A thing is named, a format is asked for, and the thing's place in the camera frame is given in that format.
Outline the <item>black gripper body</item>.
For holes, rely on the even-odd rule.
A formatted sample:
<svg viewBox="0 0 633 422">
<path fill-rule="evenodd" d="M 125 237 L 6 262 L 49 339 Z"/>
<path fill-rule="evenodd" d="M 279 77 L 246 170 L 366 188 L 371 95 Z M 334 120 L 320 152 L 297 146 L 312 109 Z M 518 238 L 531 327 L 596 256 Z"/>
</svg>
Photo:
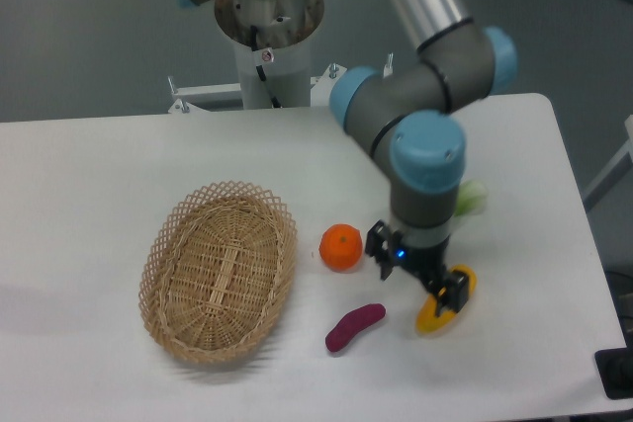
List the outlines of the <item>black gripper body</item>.
<svg viewBox="0 0 633 422">
<path fill-rule="evenodd" d="M 390 265 L 418 279 L 429 294 L 438 294 L 446 286 L 448 243 L 449 237 L 446 237 L 430 247 L 415 247 L 406 244 L 404 235 L 396 231 L 390 238 Z"/>
</svg>

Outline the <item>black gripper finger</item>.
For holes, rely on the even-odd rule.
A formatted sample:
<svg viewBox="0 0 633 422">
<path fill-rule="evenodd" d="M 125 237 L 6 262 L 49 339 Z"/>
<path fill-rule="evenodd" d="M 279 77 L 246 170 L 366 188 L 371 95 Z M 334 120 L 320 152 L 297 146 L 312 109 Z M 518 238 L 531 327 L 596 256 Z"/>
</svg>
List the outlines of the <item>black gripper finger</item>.
<svg viewBox="0 0 633 422">
<path fill-rule="evenodd" d="M 365 254 L 373 258 L 380 267 L 380 279 L 386 280 L 395 267 L 400 265 L 402 234 L 378 220 L 367 232 Z"/>
<path fill-rule="evenodd" d="M 426 271 L 423 286 L 428 293 L 424 308 L 432 316 L 441 316 L 448 310 L 459 313 L 469 300 L 469 268 Z"/>
</svg>

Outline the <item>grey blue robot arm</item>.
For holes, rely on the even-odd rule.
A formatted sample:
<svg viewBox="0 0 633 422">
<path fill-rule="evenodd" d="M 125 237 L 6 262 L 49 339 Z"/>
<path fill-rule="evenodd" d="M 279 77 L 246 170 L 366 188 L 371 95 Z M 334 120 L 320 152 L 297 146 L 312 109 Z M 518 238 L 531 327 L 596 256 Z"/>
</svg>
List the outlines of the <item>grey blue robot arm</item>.
<svg viewBox="0 0 633 422">
<path fill-rule="evenodd" d="M 309 102 L 302 47 L 322 20 L 322 0 L 177 1 L 214 3 L 218 26 L 235 48 L 245 108 Z M 391 1 L 416 65 L 391 75 L 351 68 L 334 84 L 328 104 L 390 183 L 391 219 L 368 231 L 367 254 L 383 277 L 401 268 L 417 278 L 436 313 L 458 312 L 474 278 L 444 263 L 465 170 L 465 135 L 452 114 L 510 83 L 516 50 L 503 30 L 479 27 L 461 0 Z"/>
</svg>

